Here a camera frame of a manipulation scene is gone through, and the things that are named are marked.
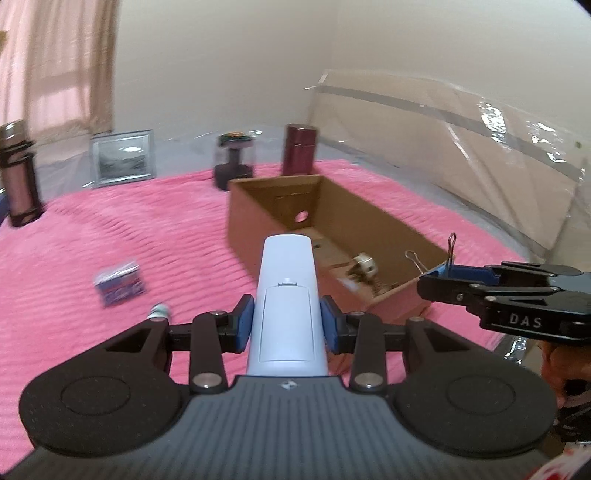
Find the silver picture frame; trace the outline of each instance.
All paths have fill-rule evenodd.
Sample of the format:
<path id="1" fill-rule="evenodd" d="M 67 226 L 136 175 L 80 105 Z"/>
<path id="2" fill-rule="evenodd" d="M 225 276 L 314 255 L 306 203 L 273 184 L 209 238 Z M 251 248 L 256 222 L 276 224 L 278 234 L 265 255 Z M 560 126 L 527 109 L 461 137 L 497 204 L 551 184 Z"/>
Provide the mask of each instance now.
<path id="1" fill-rule="evenodd" d="M 90 140 L 93 188 L 153 179 L 154 132 L 99 134 Z"/>

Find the maroon bottle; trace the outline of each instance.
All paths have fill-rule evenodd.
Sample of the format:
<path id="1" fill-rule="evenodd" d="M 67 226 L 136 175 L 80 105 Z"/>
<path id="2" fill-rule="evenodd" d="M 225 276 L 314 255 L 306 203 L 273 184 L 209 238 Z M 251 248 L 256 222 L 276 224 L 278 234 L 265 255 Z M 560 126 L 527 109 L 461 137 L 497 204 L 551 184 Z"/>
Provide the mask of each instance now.
<path id="1" fill-rule="evenodd" d="M 314 168 L 318 129 L 309 125 L 285 126 L 282 175 L 310 175 Z"/>

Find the white wall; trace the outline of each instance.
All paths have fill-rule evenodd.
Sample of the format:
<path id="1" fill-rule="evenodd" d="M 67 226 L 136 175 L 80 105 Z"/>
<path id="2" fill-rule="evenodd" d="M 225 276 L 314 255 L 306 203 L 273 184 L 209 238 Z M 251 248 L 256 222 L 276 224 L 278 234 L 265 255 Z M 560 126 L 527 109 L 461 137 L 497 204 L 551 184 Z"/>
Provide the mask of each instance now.
<path id="1" fill-rule="evenodd" d="M 591 138 L 572 0 L 121 0 L 115 126 L 160 138 L 303 121 L 325 68 L 451 82 Z"/>
<path id="2" fill-rule="evenodd" d="M 121 0 L 115 128 L 159 138 L 306 119 L 340 0 Z"/>
<path id="3" fill-rule="evenodd" d="M 591 18 L 572 0 L 343 0 L 330 67 L 451 82 L 591 138 Z"/>

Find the pink bedspread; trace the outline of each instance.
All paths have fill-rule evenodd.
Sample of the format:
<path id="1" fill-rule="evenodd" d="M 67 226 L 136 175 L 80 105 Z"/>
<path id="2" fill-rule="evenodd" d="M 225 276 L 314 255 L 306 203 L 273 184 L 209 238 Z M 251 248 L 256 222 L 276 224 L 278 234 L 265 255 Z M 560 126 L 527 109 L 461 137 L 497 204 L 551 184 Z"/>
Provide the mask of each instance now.
<path id="1" fill-rule="evenodd" d="M 518 260 L 457 213 L 390 179 L 345 161 L 318 168 L 445 249 L 449 233 L 457 232 L 458 263 Z M 259 176 L 277 173 L 274 165 L 257 169 Z M 204 171 L 85 190 L 52 201 L 25 228 L 0 227 L 0 472 L 31 449 L 17 409 L 36 375 L 142 321 L 154 303 L 166 302 L 173 323 L 186 323 L 201 312 L 231 310 L 243 293 L 254 294 L 255 283 L 226 245 L 228 199 Z M 148 292 L 104 309 L 93 278 L 127 260 L 140 265 Z M 438 304 L 428 317 L 487 348 L 499 341 L 461 307 Z M 187 362 L 188 355 L 175 355 L 176 381 L 187 381 Z M 244 354 L 226 354 L 225 362 L 229 381 L 246 367 Z M 389 354 L 388 375 L 390 382 L 403 378 L 399 354 Z"/>

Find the cardboard box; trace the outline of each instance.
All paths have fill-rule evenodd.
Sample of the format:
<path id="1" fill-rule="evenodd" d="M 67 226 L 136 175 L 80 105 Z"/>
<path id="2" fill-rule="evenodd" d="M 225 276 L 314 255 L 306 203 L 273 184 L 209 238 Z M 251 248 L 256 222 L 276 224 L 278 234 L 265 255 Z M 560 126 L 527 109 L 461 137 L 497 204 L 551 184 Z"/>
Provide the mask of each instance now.
<path id="1" fill-rule="evenodd" d="M 408 225 L 321 175 L 231 182 L 228 241 L 254 279 L 265 238 L 287 232 L 312 239 L 321 296 L 331 295 L 343 312 L 364 310 L 386 323 L 403 323 L 430 305 L 417 294 L 419 271 L 406 250 L 429 269 L 447 258 Z M 375 260 L 385 293 L 374 296 L 348 277 L 361 252 Z"/>

